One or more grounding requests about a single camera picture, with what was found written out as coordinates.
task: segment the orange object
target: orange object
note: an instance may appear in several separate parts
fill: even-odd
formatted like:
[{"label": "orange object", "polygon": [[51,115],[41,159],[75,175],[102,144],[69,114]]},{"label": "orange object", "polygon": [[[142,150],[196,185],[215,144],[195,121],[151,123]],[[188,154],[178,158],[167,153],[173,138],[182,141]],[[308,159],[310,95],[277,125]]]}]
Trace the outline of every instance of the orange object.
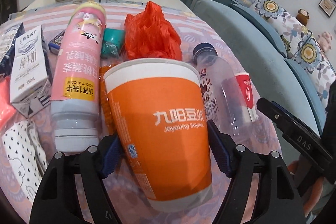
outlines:
[{"label": "orange object", "polygon": [[130,60],[161,57],[182,60],[181,38],[164,17],[161,6],[149,1],[145,11],[125,20],[125,48]]},{"label": "orange object", "polygon": [[110,135],[113,135],[116,131],[116,126],[112,117],[111,107],[109,104],[109,98],[106,91],[105,81],[104,81],[104,74],[110,68],[114,67],[114,65],[104,66],[99,69],[99,104],[103,109],[105,124],[108,129]]},{"label": "orange object", "polygon": [[[293,161],[288,166],[288,170],[290,172],[292,172],[293,174],[295,174],[295,172],[297,170],[297,167],[298,167],[298,163],[299,163],[298,160]],[[310,198],[303,205],[303,210],[304,210],[304,214],[305,214],[306,217],[309,215],[309,213],[313,210],[313,208],[315,207],[317,202],[320,200],[320,197],[321,197],[322,191],[323,191],[323,180],[324,180],[323,177],[319,177],[317,179],[317,181],[312,186],[312,191],[311,191]]]},{"label": "orange object", "polygon": [[210,151],[196,69],[146,58],[124,62],[104,78],[119,138],[152,207],[174,212],[209,200]]}]

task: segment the pink plastic bottle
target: pink plastic bottle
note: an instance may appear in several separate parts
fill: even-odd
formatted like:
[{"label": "pink plastic bottle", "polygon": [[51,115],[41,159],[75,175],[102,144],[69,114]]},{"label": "pink plastic bottle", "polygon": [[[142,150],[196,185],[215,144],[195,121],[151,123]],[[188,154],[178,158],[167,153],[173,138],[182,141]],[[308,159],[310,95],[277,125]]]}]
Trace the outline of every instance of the pink plastic bottle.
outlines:
[{"label": "pink plastic bottle", "polygon": [[74,12],[59,50],[51,95],[58,151],[82,152],[98,145],[98,78],[106,12],[86,2]]}]

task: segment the screw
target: screw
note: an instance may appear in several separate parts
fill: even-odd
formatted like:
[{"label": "screw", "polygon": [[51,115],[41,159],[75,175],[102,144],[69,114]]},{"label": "screw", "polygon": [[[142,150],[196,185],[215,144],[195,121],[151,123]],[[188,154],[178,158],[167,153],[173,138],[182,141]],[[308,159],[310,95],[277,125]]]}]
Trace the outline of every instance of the screw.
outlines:
[{"label": "screw", "polygon": [[63,156],[63,153],[62,153],[62,152],[57,152],[57,153],[54,155],[54,157],[55,157],[56,159],[60,159],[60,158],[62,158],[62,156]]},{"label": "screw", "polygon": [[271,155],[272,155],[274,158],[279,158],[279,157],[280,157],[280,154],[279,154],[277,151],[272,151]]},{"label": "screw", "polygon": [[240,151],[240,152],[244,152],[244,151],[245,151],[245,146],[239,144],[239,145],[236,146],[236,149],[237,149],[238,151]]},{"label": "screw", "polygon": [[90,153],[95,153],[97,151],[97,146],[92,145],[87,151],[89,151]]}]

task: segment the yellow label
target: yellow label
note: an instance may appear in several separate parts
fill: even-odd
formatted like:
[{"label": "yellow label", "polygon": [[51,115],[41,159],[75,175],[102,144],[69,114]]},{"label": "yellow label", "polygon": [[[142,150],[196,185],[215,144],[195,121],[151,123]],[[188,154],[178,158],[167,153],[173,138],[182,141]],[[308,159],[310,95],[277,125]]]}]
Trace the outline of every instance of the yellow label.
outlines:
[{"label": "yellow label", "polygon": [[79,77],[67,77],[64,83],[63,96],[71,99],[93,101],[95,85],[92,81]]}]

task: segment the milk carton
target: milk carton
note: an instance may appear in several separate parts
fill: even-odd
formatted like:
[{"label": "milk carton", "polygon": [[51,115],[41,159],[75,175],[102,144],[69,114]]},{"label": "milk carton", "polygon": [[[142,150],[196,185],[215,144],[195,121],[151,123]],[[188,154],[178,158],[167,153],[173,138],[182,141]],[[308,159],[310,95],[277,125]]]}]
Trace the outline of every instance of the milk carton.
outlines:
[{"label": "milk carton", "polygon": [[50,103],[53,78],[41,26],[19,36],[10,79],[10,103],[26,118]]},{"label": "milk carton", "polygon": [[23,24],[19,23],[6,29],[0,36],[0,80],[11,75],[15,53],[15,39],[24,33]]}]

